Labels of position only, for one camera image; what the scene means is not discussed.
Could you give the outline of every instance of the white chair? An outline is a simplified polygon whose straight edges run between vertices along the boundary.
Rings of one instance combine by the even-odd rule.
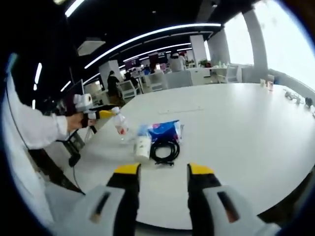
[[[238,83],[239,81],[237,80],[237,71],[238,71],[238,66],[231,66],[228,65],[226,69],[226,75],[218,75],[220,77],[223,77],[224,83]]]
[[[166,81],[163,73],[154,73],[148,75],[148,86],[151,91],[160,91],[167,89]]]
[[[120,91],[122,92],[123,95],[123,99],[125,100],[126,98],[130,98],[130,97],[135,97],[137,95],[137,90],[140,89],[140,87],[138,87],[137,89],[134,88],[132,82],[130,80],[128,81],[124,81],[121,82],[118,85],[118,88],[120,89]]]

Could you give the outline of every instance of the white column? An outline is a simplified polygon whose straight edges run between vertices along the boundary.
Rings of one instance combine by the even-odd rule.
[[[120,74],[118,61],[117,60],[110,60],[110,61],[106,62],[105,64],[103,64],[99,67],[100,76],[102,78],[105,89],[107,89],[107,78],[108,78],[109,72],[111,70],[114,71],[117,79],[119,79],[119,80],[123,79],[121,74]]]
[[[201,60],[207,59],[206,49],[202,35],[190,36],[191,47],[196,67]]]

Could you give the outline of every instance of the table surface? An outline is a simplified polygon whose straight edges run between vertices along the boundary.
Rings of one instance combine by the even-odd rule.
[[[255,214],[279,203],[315,164],[315,119],[284,97],[283,86],[218,84],[136,96],[122,108],[130,126],[179,119],[184,125],[174,167],[142,165],[137,221],[191,229],[187,163],[206,165],[244,196]],[[133,163],[109,120],[81,150],[76,178],[84,192],[106,184],[119,165]],[[73,180],[72,169],[65,171]]]

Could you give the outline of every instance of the white sleeve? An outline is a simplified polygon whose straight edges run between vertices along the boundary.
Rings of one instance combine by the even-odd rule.
[[[67,120],[64,116],[44,116],[21,103],[11,76],[7,81],[8,111],[12,114],[17,129],[29,149],[39,149],[50,145],[67,135]]]

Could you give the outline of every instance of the plastic water bottle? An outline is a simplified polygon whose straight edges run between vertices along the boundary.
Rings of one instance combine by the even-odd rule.
[[[114,126],[117,129],[117,132],[119,133],[122,142],[129,142],[133,138],[133,136],[132,131],[128,126],[126,117],[121,114],[119,107],[114,107],[112,109],[112,112],[115,114],[115,116],[113,117]]]

